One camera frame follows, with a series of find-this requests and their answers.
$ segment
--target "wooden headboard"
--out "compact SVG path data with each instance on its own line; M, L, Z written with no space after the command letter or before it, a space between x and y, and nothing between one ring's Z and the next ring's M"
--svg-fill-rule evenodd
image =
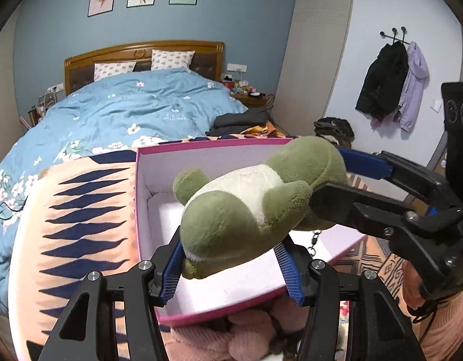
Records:
M223 42L209 41L149 41L118 45L90 51L64 62L66 94L94 81L94 64L104 62L138 61L135 72L151 69L153 49L166 51L195 51L190 69L203 77L220 81L223 67Z

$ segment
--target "open cardboard box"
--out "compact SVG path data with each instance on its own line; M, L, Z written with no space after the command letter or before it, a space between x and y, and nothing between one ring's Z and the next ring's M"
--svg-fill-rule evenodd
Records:
M136 217L140 259L170 242L183 206L172 193L175 177L197 167L210 178L235 169L261 164L290 138L193 141L140 148L136 164ZM311 246L312 233L292 231L293 241ZM333 263L364 238L357 230L336 225L324 231L316 257ZM273 250L246 264L206 279L181 278L164 308L156 308L161 324L184 326L252 307L286 291Z

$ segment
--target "floral duvet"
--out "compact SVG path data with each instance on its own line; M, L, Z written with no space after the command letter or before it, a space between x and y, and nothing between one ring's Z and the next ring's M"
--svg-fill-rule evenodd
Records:
M108 77L53 106L0 164L0 314L8 312L19 210L39 172L93 154L204 136L218 115L245 110L224 86L187 69Z

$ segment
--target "green plush toy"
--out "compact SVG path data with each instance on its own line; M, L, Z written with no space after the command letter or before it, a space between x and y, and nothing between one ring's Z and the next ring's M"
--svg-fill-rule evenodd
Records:
M212 181L199 169L178 175L173 193L185 206L183 277L203 279L251 261L290 230L330 228L308 205L315 186L326 181L347 183L346 169L338 150L318 137L297 138L264 164Z

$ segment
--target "metal screw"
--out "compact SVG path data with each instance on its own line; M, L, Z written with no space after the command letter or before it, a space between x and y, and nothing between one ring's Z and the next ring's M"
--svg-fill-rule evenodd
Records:
M140 270L148 270L151 266L153 266L153 263L150 260L142 260L138 264Z
M450 257L445 260L445 264L449 267L456 267L457 257Z
M312 267L315 270L322 270L325 268L325 262L320 259L316 259L312 262Z
M91 271L88 274L88 280L90 281L96 281L100 277L100 274L97 271Z
M410 221L417 221L420 216L415 212L406 212L406 216Z
M388 227L384 229L384 236L386 238L392 237L394 235L394 229L392 227Z
M365 270L364 275L365 275L365 278L367 279L377 278L377 273L373 270Z

